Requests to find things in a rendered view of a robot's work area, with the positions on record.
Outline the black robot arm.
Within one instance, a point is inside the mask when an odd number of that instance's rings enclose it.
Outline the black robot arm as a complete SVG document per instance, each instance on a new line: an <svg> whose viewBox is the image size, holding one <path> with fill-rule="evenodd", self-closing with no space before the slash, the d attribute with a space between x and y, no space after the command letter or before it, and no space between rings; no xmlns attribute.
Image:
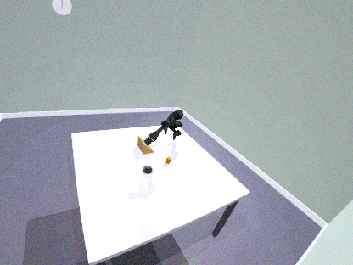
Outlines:
<svg viewBox="0 0 353 265"><path fill-rule="evenodd" d="M174 111L172 112L169 117L167 118L167 121L170 121L171 119L175 120L171 123L171 125L174 125L176 126L176 128L178 127L182 127L182 123L180 121L177 121L177 120L180 120L182 119L182 116L183 116L183 111L182 110L177 110L177 111ZM149 146L152 142L154 143L157 138L159 137L159 134L160 132L164 130L163 127L161 126L157 131L154 131L152 133L150 133L147 138L145 140L143 140L143 142ZM153 141L153 140L154 141Z"/></svg>

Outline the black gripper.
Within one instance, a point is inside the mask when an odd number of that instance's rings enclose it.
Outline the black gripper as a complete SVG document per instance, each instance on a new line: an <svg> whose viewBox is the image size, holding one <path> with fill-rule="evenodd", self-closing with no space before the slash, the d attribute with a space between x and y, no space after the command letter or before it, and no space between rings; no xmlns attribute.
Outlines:
<svg viewBox="0 0 353 265"><path fill-rule="evenodd" d="M177 136L182 135L182 132L180 132L179 130L175 130L175 128L177 128L177 127L174 125L171 125L171 123L173 121L175 121L175 120L173 120L173 119L171 119L170 121L164 120L161 122L161 125L165 131L165 134L167 134L168 128L170 128L174 132L173 133L173 140L175 140Z"/></svg>

